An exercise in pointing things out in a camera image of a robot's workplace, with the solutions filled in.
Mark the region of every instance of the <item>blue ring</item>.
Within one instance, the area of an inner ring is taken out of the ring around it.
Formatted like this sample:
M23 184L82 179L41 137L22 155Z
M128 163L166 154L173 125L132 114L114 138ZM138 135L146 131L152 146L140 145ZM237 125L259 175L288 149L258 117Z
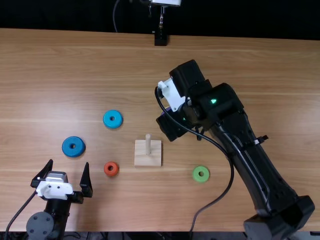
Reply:
M124 119L117 110L109 110L103 116L103 123L107 128L117 129L121 126Z
M86 145L80 137L70 136L62 143L62 152L70 158L79 157L86 150Z

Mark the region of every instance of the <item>wooden peg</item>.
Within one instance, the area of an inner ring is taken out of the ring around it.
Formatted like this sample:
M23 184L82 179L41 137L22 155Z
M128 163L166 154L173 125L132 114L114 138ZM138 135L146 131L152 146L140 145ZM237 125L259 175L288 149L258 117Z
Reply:
M161 166L162 142L151 140L151 135L146 134L145 140L135 140L134 165L135 166Z

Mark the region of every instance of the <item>wooden table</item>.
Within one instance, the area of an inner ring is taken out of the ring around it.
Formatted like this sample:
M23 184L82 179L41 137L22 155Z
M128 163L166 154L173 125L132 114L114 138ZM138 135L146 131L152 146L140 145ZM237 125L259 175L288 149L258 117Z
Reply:
M171 36L155 47L152 35L0 29L0 230L31 195L31 179L53 159L79 190L90 164L93 198L71 206L68 231L188 231L195 212L226 187L230 168L211 144L186 134L169 142L156 118L154 97L169 71L195 59L213 85L228 83L245 106L265 151L299 195L316 210L303 228L320 229L320 42L285 39ZM120 129L102 117L117 109ZM150 133L163 141L162 167L134 167L134 144ZM61 150L69 136L86 144L71 159ZM104 164L119 175L108 178ZM205 184L192 179L209 168ZM43 211L35 197L12 225ZM195 231L242 231L255 214L238 173L230 192L197 219Z

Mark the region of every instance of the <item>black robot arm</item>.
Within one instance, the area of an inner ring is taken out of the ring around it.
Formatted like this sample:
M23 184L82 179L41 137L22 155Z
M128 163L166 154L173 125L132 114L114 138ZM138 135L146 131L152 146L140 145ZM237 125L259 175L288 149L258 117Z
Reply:
M46 201L44 211L32 215L26 225L30 240L62 240L72 203L82 204L93 196L89 163L85 164L80 181L81 191L73 191L65 172L52 171L53 161L32 179L31 187Z
M158 85L159 97L173 105L168 113L188 128L208 131L227 151L251 195L257 215L244 222L248 239L281 240L302 228L315 205L309 196L298 196L273 166L261 146L268 137L255 136L231 86L212 87L194 60L178 66L170 76ZM157 123L170 141L186 132L166 114Z

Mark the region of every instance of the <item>wooden base block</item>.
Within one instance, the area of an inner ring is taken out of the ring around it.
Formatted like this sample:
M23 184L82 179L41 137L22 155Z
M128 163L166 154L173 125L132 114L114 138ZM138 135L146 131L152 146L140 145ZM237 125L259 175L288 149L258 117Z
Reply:
M161 167L161 140L151 140L151 154L146 155L146 140L135 140L134 165Z

